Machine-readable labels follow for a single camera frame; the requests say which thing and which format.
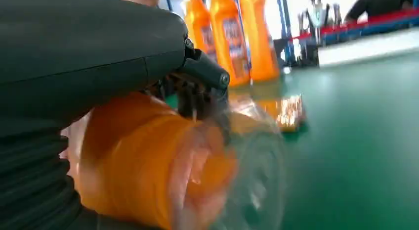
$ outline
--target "blurred bottle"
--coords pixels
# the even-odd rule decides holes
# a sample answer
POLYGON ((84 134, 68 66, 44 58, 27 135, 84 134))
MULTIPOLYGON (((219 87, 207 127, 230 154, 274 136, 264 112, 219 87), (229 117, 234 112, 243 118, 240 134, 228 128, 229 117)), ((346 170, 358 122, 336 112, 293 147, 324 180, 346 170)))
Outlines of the blurred bottle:
POLYGON ((188 37, 194 43, 195 48, 199 48, 214 61, 217 61, 211 29, 211 16, 202 0, 186 2, 185 23, 188 27, 188 37))
POLYGON ((265 21, 265 0, 239 0, 245 41, 251 55, 251 79, 269 80, 279 76, 272 37, 265 21))
POLYGON ((250 82, 246 44, 234 0, 211 0, 209 9, 218 63, 230 73, 230 86, 250 82))
POLYGON ((139 93, 94 109, 81 152, 70 142, 87 208, 163 229, 201 229, 224 207, 237 172, 216 126, 186 120, 139 93))
POLYGON ((92 110, 67 133, 83 205, 165 230, 278 229, 283 140, 251 99, 230 103, 217 125, 139 93, 92 110))

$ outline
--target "orange plastic bottle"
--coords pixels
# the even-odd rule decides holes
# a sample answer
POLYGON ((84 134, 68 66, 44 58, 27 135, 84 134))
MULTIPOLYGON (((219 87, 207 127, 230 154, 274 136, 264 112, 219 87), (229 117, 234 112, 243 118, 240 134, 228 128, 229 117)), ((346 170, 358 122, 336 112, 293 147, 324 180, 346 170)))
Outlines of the orange plastic bottle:
POLYGON ((229 72, 230 86, 250 82, 246 44, 234 0, 211 0, 209 9, 218 63, 229 72))
POLYGON ((265 22, 265 0, 239 0, 245 41, 251 55, 251 78, 269 80, 279 76, 272 37, 265 22))
MULTIPOLYGON (((95 108, 81 132, 81 153, 69 159, 87 208, 177 230, 190 223, 204 227, 224 207, 238 163, 233 152, 224 152, 218 127, 186 120, 166 104, 133 93, 95 108), (186 220, 184 208, 193 213, 186 220)), ((78 134, 70 135, 74 152, 71 140, 78 134)))
POLYGON ((194 43, 195 48, 199 48, 214 61, 217 61, 210 12, 202 0, 186 2, 185 23, 188 27, 188 37, 194 43))

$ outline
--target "bottle label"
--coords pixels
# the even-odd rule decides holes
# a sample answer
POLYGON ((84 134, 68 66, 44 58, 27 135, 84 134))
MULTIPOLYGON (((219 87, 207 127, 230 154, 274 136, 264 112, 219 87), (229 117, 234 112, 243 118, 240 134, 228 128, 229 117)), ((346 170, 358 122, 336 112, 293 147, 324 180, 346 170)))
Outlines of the bottle label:
POLYGON ((236 78, 242 78, 249 74, 249 62, 247 50, 243 42, 243 34, 238 18, 227 19, 223 23, 224 34, 230 50, 230 58, 236 78))
POLYGON ((217 62, 217 52, 215 50, 214 46, 214 37, 212 35, 212 29, 211 26, 205 26, 201 29, 204 44, 206 46, 205 53, 213 59, 215 62, 217 62))

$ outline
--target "green epoxy floor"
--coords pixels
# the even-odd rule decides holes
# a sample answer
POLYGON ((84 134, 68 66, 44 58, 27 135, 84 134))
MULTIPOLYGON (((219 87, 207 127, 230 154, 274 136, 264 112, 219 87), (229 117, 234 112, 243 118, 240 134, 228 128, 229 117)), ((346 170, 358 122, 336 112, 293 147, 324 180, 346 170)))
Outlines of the green epoxy floor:
POLYGON ((283 230, 419 229, 419 53, 295 71, 283 230))

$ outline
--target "transparent plastic film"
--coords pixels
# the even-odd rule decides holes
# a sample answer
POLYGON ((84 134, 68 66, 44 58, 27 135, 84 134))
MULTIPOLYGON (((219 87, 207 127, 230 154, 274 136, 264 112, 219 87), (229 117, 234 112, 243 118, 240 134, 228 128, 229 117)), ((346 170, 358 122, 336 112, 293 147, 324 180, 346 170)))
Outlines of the transparent plastic film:
POLYGON ((76 189, 100 214, 166 230, 279 227, 283 140, 248 97, 192 121, 133 93, 66 132, 76 189))

